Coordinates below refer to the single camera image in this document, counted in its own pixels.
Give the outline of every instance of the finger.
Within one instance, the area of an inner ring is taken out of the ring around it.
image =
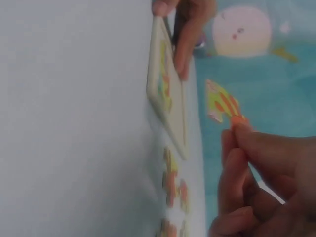
[[[245,204],[253,208],[253,213],[259,221],[269,220],[282,206],[281,203],[265,190],[258,188],[254,193],[244,192]]]
[[[224,167],[228,154],[232,149],[237,148],[237,141],[231,130],[222,132],[222,165]]]
[[[243,184],[248,163],[243,150],[233,149],[226,161],[218,186],[219,214],[228,214],[244,206]]]
[[[309,139],[286,138],[252,132],[239,124],[235,136],[240,148],[248,154],[249,161],[260,170],[294,177],[299,158],[310,143]]]
[[[210,228],[210,237],[239,236],[242,231],[252,227],[252,208],[242,207],[230,214],[217,217]]]
[[[180,72],[179,77],[182,80],[187,80],[189,77],[189,67],[190,67],[190,59],[187,59],[182,72]]]
[[[204,24],[215,14],[215,0],[182,1],[178,11],[186,23],[177,35],[177,48],[174,64],[178,73],[185,67],[187,59],[191,58],[196,42],[199,40]]]
[[[265,184],[284,201],[290,200],[297,192],[296,182],[293,178],[286,175],[269,175],[259,171]]]
[[[157,0],[153,4],[153,13],[157,16],[167,16],[179,3],[179,0]]]
[[[191,57],[189,51],[194,48],[200,34],[202,33],[203,22],[190,19],[183,26],[176,46],[174,64],[176,71],[180,74],[185,66],[188,57]]]

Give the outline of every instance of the orange puzzle piece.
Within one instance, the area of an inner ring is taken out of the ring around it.
[[[179,197],[180,197],[180,203],[181,203],[181,209],[185,212],[189,212],[189,195],[188,195],[188,186],[186,182],[181,179],[180,186],[178,188]]]
[[[167,170],[163,173],[162,185],[167,192],[167,205],[173,207],[174,199],[177,197],[175,179],[178,175],[178,166],[169,148],[164,149],[163,158]]]

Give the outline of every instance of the cartoon print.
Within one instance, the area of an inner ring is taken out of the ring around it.
[[[161,96],[165,111],[171,110],[172,99],[170,97],[170,77],[168,74],[167,45],[164,40],[160,42],[160,74],[158,82],[158,93]]]
[[[189,237],[189,231],[186,220],[182,222],[182,228],[180,230],[180,237]]]
[[[290,31],[289,22],[280,26],[280,31]],[[272,25],[266,14],[252,6],[234,6],[219,12],[214,18],[213,41],[217,55],[231,58],[247,58],[267,53],[290,62],[295,56],[284,52],[270,51]]]
[[[162,219],[161,230],[156,237],[177,237],[177,228],[166,219]]]
[[[178,166],[169,148],[164,149],[163,156],[167,165],[167,170],[163,173],[162,185],[167,192],[167,205],[172,208],[174,199],[177,197],[175,179],[178,175]]]
[[[240,112],[238,100],[224,88],[211,80],[206,80],[206,89],[208,115],[212,119],[223,123],[223,114],[226,114],[231,119],[232,126],[239,123],[249,124]]]
[[[181,179],[180,186],[178,187],[178,194],[181,202],[181,209],[185,213],[189,213],[189,195],[188,195],[188,187],[186,182]]]
[[[287,59],[289,62],[291,63],[297,63],[298,62],[298,59],[297,57],[295,57],[294,55],[286,52],[285,48],[282,47],[282,48],[278,48],[276,50],[273,50],[271,52],[272,54],[276,55],[276,56],[279,56],[279,57],[282,57],[282,58],[285,58]]]

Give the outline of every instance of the blue fabric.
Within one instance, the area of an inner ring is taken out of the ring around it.
[[[218,1],[219,12],[231,3]],[[212,57],[196,58],[196,71],[207,226],[217,215],[217,185],[222,171],[220,136],[223,129],[230,127],[230,122],[224,116],[223,124],[218,124],[207,115],[206,79],[215,81],[239,100],[242,113],[256,130],[294,137],[316,134],[316,45],[313,45],[316,1],[240,0],[239,3],[251,4],[268,16],[272,39],[265,54],[221,56],[216,54],[212,42],[213,20],[205,27],[207,47],[204,50],[213,53]],[[283,22],[286,25],[280,31]],[[285,47],[297,62],[271,54],[274,47]]]

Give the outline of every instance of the fish-shaped puzzle piece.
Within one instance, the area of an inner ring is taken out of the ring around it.
[[[223,114],[231,121],[231,126],[239,123],[249,124],[247,118],[241,114],[239,102],[217,83],[206,80],[208,115],[223,123]]]

